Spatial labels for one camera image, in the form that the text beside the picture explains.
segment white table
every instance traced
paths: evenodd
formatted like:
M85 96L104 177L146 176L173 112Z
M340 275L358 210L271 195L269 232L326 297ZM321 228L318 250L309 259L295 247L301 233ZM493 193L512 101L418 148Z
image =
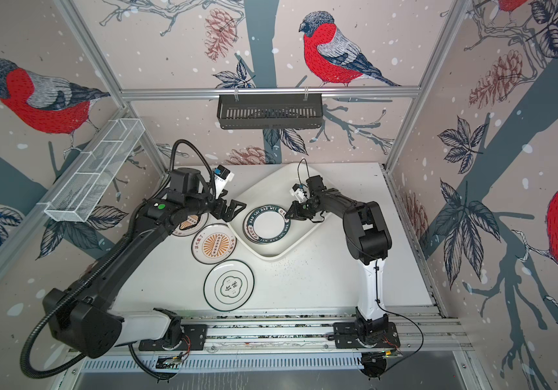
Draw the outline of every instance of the white table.
M392 249L383 275L386 306L431 306L415 257L381 169L377 163L312 164L345 196L376 201L392 236ZM228 183L228 199L268 176L281 165L229 166L235 174ZM203 167L195 167L205 172ZM216 222L210 216L209 223ZM267 262L243 245L229 257L244 261L255 276L249 300L229 313L213 310L205 301L203 285L212 265L199 263L190 253L195 235L169 237L141 263L121 288L113 311L143 311L156 307L185 316L201 315L340 315L354 314L358 301L360 262L348 253L341 220L327 221L283 259Z

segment white mesh shelf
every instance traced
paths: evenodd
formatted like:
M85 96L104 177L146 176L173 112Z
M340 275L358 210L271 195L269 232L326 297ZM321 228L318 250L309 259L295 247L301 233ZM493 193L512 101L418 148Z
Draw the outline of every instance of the white mesh shelf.
M60 192L49 202L45 213L55 221L85 222L104 195L114 176L143 135L140 119L110 121L103 139L85 157Z

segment gray wing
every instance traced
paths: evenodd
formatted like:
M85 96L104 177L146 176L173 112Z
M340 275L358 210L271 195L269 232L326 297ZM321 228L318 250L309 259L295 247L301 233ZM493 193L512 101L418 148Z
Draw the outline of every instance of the gray wing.
M35 109L62 110L69 106L71 87L69 81L61 77L42 76L26 71L34 84L34 92L28 104Z
M331 42L318 45L317 49L322 57L337 66L350 64L361 54L359 46L349 41L338 28Z

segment black basket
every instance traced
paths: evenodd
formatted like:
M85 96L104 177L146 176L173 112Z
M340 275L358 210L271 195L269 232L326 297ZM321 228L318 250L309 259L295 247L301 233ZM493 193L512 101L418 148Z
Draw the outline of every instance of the black basket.
M317 129L322 95L221 95L217 117L222 129Z

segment gray floor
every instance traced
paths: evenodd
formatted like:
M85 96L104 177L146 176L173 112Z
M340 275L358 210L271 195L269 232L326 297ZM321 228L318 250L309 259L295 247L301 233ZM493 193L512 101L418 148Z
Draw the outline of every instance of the gray floor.
M179 374L157 384L143 372L83 374L75 390L383 390L465 389L452 352L419 352L386 372L379 381L358 370L286 370Z

